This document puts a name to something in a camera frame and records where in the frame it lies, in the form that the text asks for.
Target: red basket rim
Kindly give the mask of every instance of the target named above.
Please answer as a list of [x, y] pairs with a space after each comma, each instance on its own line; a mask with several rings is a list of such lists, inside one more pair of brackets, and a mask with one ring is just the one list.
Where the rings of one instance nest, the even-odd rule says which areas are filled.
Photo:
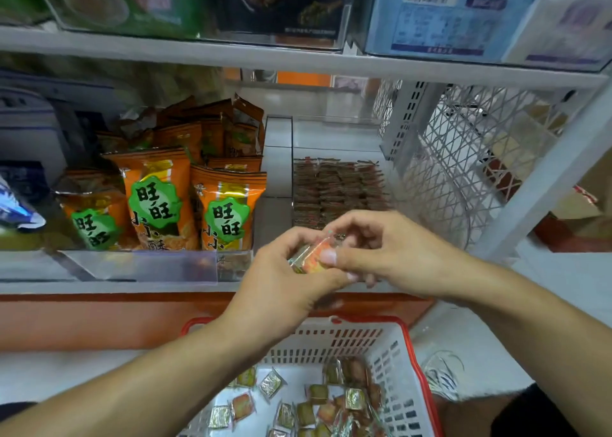
[[[327, 318], [330, 317], [309, 317], [311, 318]], [[432, 391], [429, 389], [429, 384], [427, 383], [427, 379], [421, 371], [421, 368], [417, 362], [417, 356], [414, 353], [414, 348], [412, 347], [412, 341], [410, 341], [410, 335], [408, 333], [408, 326], [404, 323], [399, 317], [391, 317], [384, 315], [372, 315], [372, 316], [343, 316], [343, 317], [334, 317], [341, 321], [347, 321], [348, 323], [395, 323], [398, 324], [402, 328], [402, 334], [404, 335], [404, 341], [406, 341], [406, 349], [408, 350], [408, 356], [410, 357], [410, 363], [412, 365], [412, 369], [417, 375], [419, 379], [421, 390], [423, 391], [423, 397], [425, 399], [425, 406], [427, 407], [427, 412], [429, 413], [429, 418], [432, 422], [433, 432], [436, 437], [443, 437], [444, 431], [442, 429], [442, 424], [440, 422], [440, 417], [438, 416], [438, 409], [436, 408], [435, 403], [433, 402]], [[208, 324], [213, 321], [214, 317], [194, 317], [185, 323], [183, 328], [180, 330], [180, 336], [187, 335], [189, 333], [189, 329], [191, 329], [196, 324]]]

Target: green label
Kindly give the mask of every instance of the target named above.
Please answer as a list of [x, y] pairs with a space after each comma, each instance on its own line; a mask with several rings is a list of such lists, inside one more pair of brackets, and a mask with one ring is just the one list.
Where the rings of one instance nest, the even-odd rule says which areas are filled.
[[75, 212], [71, 218], [78, 233], [92, 250], [107, 250], [117, 242], [121, 234], [113, 217], [100, 214], [91, 208]]
[[157, 229], [177, 223], [183, 205], [176, 195], [174, 184], [162, 182], [157, 176], [132, 184], [132, 196], [128, 203], [141, 221]]
[[228, 197], [222, 201], [210, 202], [204, 218], [220, 239], [232, 242], [244, 237], [242, 226], [250, 212], [248, 205], [242, 205], [235, 198]]

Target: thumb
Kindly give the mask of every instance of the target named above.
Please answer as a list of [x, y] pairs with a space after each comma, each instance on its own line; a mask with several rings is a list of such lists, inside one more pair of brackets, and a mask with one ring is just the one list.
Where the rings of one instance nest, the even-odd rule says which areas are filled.
[[349, 275], [337, 268], [310, 273], [306, 277], [309, 279], [307, 283], [309, 285], [310, 296], [315, 302], [357, 280], [356, 275]]
[[383, 270], [383, 252], [377, 248], [336, 247], [321, 252], [319, 260], [327, 265], [353, 273], [372, 273], [381, 275]]

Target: white plastic basket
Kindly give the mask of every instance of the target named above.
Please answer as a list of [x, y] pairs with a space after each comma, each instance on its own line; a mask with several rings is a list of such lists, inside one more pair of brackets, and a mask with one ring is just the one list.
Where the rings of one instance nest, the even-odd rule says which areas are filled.
[[[195, 318], [181, 335], [212, 318]], [[223, 389], [179, 434], [180, 437], [265, 437], [278, 403], [306, 401], [305, 384], [320, 384], [323, 364], [330, 357], [363, 356], [373, 380], [383, 391], [380, 417], [393, 437], [442, 437], [443, 433], [427, 381], [414, 355], [406, 325], [397, 317], [310, 317], [288, 338], [273, 347], [257, 365], [257, 383], [274, 367], [287, 381], [268, 404], [258, 390], [251, 394], [256, 414], [241, 420], [232, 431], [208, 430], [210, 407], [227, 404], [245, 389]], [[342, 395], [341, 387], [330, 395]]]

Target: left hand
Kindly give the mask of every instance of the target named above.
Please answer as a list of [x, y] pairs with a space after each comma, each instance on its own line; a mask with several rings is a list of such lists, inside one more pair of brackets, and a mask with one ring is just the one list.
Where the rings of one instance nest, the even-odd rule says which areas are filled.
[[223, 317], [248, 341], [270, 348], [293, 333], [324, 296], [355, 282], [340, 269], [295, 273], [287, 259], [326, 233], [292, 228], [257, 252]]

